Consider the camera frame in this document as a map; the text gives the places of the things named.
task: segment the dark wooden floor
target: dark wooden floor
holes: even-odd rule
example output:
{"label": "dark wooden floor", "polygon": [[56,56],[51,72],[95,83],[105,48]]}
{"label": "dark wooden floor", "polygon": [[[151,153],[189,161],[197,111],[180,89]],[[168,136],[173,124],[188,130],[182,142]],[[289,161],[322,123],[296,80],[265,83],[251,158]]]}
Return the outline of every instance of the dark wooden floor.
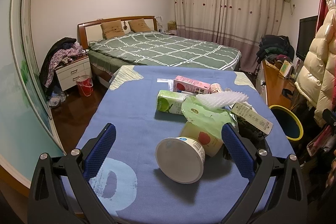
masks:
{"label": "dark wooden floor", "polygon": [[58,136],[66,153],[76,148],[107,88],[99,82],[93,83],[93,93],[88,97],[80,96],[76,86],[67,90],[69,96],[51,110]]}

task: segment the down jacket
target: down jacket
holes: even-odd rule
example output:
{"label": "down jacket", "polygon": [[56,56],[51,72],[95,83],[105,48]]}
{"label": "down jacket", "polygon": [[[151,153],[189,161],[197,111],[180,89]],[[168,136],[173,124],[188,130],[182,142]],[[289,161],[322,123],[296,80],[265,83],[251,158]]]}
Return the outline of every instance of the down jacket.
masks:
{"label": "down jacket", "polygon": [[316,108],[314,118],[320,127],[325,124],[323,110],[332,109],[336,66],[336,1],[326,1],[329,12],[295,82],[298,91]]}

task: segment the barcode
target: barcode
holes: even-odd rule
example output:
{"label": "barcode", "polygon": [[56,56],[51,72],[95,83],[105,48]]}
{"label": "barcode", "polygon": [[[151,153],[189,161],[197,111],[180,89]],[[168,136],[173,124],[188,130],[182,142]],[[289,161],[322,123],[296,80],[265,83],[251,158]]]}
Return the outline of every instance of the barcode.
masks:
{"label": "barcode", "polygon": [[193,144],[194,148],[196,148],[197,150],[200,150],[202,148],[202,145],[199,142],[194,142]]}

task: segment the metal screw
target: metal screw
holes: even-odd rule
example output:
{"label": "metal screw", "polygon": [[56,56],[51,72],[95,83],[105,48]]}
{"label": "metal screw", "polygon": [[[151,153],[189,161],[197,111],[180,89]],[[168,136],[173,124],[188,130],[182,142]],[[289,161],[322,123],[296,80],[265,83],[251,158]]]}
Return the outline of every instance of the metal screw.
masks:
{"label": "metal screw", "polygon": [[73,156],[77,156],[79,153],[80,153],[80,150],[77,148],[71,151],[71,155]]}
{"label": "metal screw", "polygon": [[260,149],[258,153],[260,156],[267,156],[267,151],[265,149]]}
{"label": "metal screw", "polygon": [[41,160],[45,160],[47,157],[48,157],[48,154],[47,153],[43,153],[43,154],[41,154],[40,159]]}
{"label": "metal screw", "polygon": [[297,157],[296,157],[295,155],[293,155],[293,154],[290,154],[290,155],[289,155],[289,158],[290,158],[291,160],[297,160]]}

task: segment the red apple print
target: red apple print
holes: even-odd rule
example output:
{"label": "red apple print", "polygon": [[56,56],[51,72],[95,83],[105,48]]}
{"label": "red apple print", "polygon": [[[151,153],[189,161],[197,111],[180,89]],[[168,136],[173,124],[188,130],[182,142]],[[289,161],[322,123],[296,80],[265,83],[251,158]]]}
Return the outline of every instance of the red apple print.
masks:
{"label": "red apple print", "polygon": [[177,90],[185,90],[184,85],[182,85],[180,83],[177,83],[176,88],[177,88]]}
{"label": "red apple print", "polygon": [[199,136],[198,136],[198,141],[202,144],[202,145],[207,145],[210,142],[210,137],[208,134],[204,133],[204,132],[200,132]]}

